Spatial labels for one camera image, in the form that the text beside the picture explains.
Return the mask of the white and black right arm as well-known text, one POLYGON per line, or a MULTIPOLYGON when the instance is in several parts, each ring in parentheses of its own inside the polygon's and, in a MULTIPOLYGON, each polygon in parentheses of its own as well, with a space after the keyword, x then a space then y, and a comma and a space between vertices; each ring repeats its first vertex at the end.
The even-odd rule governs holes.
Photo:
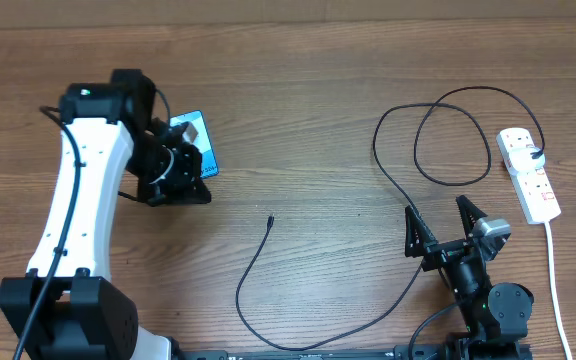
POLYGON ((466 196, 456 198, 464 237, 441 243, 418 210, 405 208, 405 255, 421 259, 425 272, 443 274, 454 302, 429 316, 411 335, 405 359, 530 359, 527 337, 534 295, 518 283, 494 284, 487 264, 509 240, 511 226, 488 216, 466 196), (440 345, 417 345, 419 334, 431 322, 457 309, 466 330, 449 334, 440 345))

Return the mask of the blue Galaxy smartphone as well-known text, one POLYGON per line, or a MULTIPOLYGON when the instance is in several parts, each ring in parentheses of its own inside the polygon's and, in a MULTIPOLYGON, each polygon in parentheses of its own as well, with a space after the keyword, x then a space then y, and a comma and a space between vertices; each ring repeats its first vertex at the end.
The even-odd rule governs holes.
POLYGON ((198 130, 198 138, 193 145, 202 155, 201 178, 205 179, 217 176, 219 174, 219 167, 203 113, 200 110, 195 110, 170 119, 171 126, 182 122, 191 122, 198 130))

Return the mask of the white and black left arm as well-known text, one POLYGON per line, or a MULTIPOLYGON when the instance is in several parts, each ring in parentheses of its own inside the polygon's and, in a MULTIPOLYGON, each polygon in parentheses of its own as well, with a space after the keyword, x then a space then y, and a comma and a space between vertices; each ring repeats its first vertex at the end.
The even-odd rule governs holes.
POLYGON ((215 160, 199 111, 158 118, 162 91, 138 69, 106 83, 74 83, 42 113, 61 131, 47 222, 21 277, 0 284, 16 356, 33 359, 179 359, 176 340, 139 322, 111 276, 111 233, 125 174, 150 207, 207 204, 215 160))

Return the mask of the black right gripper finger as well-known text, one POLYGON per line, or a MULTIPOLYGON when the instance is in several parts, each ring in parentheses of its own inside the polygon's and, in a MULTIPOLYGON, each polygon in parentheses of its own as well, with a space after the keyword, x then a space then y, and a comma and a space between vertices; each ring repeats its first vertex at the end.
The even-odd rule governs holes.
POLYGON ((456 198, 464 233, 468 238, 474 236, 473 229, 479 219, 487 217, 487 214, 474 205, 465 195, 456 198))
POLYGON ((405 208, 405 256, 425 256, 430 249, 438 244, 434 234, 423 221, 420 213, 412 206, 405 208))

